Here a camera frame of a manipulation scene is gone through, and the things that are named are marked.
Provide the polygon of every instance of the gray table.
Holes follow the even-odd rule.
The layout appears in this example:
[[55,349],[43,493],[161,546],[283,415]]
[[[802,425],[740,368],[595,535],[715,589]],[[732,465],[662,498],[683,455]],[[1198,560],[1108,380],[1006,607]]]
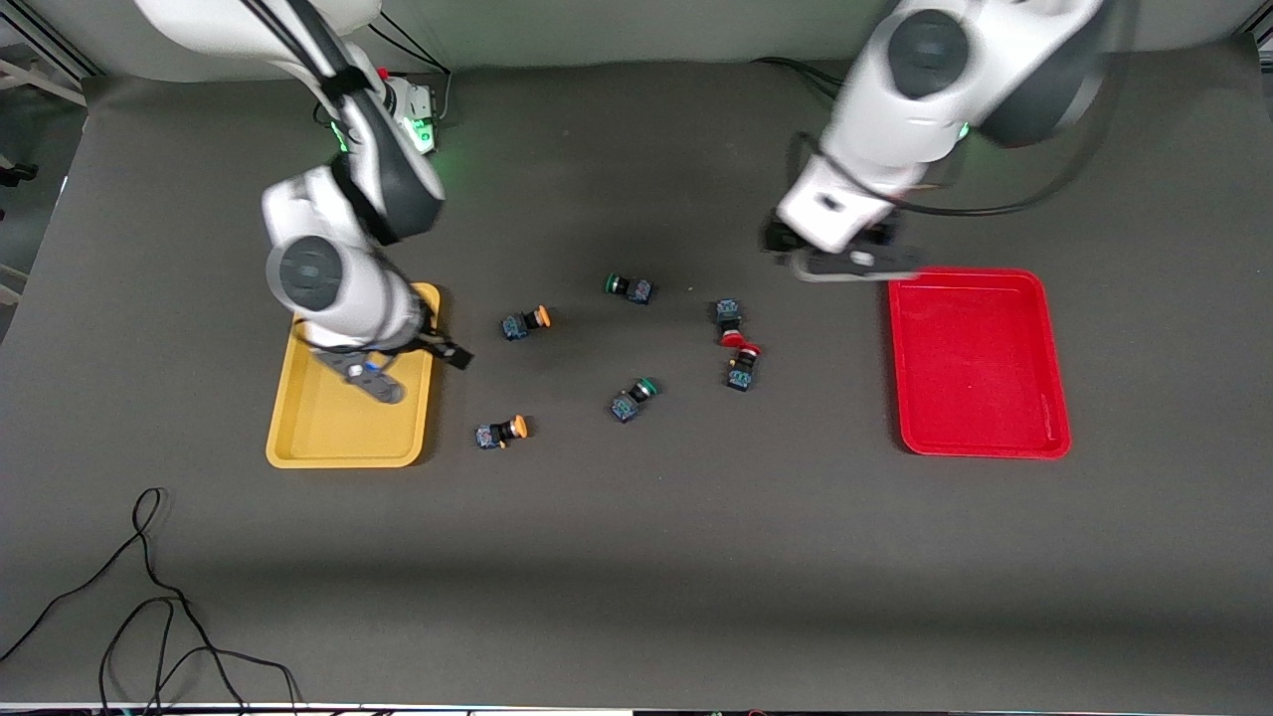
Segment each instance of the gray table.
[[[311,701],[1268,713],[1273,127],[1254,68],[1249,43],[1138,57],[1053,201],[908,224],[934,264],[1046,283],[1059,462],[899,445],[882,290],[799,284],[756,251],[787,140],[825,106],[780,69],[666,64],[457,79],[449,204],[393,256],[444,287],[477,359],[442,373],[424,464],[274,470],[288,316],[257,201],[332,140],[295,84],[98,85],[0,349],[0,633],[89,573],[158,484],[163,575]],[[1076,136],[974,145],[925,200],[1018,197]],[[661,294],[606,297],[612,270]],[[766,348],[747,395],[719,385],[704,303],[722,296]],[[541,302],[550,331],[499,336]],[[605,405],[639,375],[666,394],[619,426]],[[513,412],[533,438],[472,446]],[[150,594],[136,559],[0,666],[5,699],[95,698],[106,641]],[[132,697],[159,620],[120,647]],[[200,666],[182,696],[224,701]],[[276,674],[233,675],[284,697]]]

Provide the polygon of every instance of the plastic tray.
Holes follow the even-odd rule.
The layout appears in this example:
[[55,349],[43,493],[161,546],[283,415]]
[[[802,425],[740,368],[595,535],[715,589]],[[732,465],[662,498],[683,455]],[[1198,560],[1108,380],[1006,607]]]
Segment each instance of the plastic tray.
[[1055,460],[1069,420],[1043,282],[925,269],[889,284],[901,437],[920,455]]
[[[426,283],[414,285],[437,321],[442,308],[438,289]],[[266,457],[284,469],[410,465],[424,446],[432,371],[433,355],[423,350],[400,355],[388,375],[402,383],[406,396],[387,405],[346,385],[290,333]]]

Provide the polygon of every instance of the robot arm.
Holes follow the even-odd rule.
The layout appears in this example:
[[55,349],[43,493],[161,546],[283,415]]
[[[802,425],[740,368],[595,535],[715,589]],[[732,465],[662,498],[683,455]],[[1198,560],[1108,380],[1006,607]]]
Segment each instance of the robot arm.
[[430,325],[430,311],[381,247],[428,231],[443,191],[409,122],[404,80],[384,82],[365,52],[340,38],[367,24],[379,0],[136,0],[151,24],[192,50],[267,61],[300,79],[344,126],[349,145],[330,164],[269,187],[262,211],[275,297],[304,319],[314,353],[384,401],[387,376],[368,383],[369,352],[424,349],[463,368],[471,355]]
[[955,148],[965,122],[1009,147],[1073,124],[1100,87],[1109,14],[1104,0],[903,0],[778,217],[839,254]]

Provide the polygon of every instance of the green light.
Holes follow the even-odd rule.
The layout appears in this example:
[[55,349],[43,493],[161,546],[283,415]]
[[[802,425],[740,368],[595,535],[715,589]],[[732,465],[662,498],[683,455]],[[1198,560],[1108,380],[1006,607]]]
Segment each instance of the green light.
[[330,126],[331,132],[336,135],[336,141],[340,143],[340,150],[349,154],[349,147],[345,145],[345,135],[340,134],[340,127],[336,126],[336,122],[332,121],[327,126]]

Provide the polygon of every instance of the black strap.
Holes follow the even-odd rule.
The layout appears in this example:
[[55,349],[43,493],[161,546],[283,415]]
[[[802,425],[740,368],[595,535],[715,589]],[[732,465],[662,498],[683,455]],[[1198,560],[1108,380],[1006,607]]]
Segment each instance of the black strap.
[[327,101],[336,106],[340,106],[341,97],[370,88],[370,80],[367,79],[363,70],[355,66],[346,66],[331,76],[322,78],[322,82],[318,83],[318,89],[322,89]]
[[381,246],[391,246],[402,241],[393,229],[390,228],[388,222],[384,217],[376,210],[372,201],[367,199],[362,189],[354,183],[354,176],[350,173],[349,154],[340,153],[332,157],[331,163],[327,164],[331,169],[331,178],[340,187],[340,192],[345,195],[349,205],[354,209],[354,215],[358,217],[359,223],[367,229],[367,233],[372,234]]

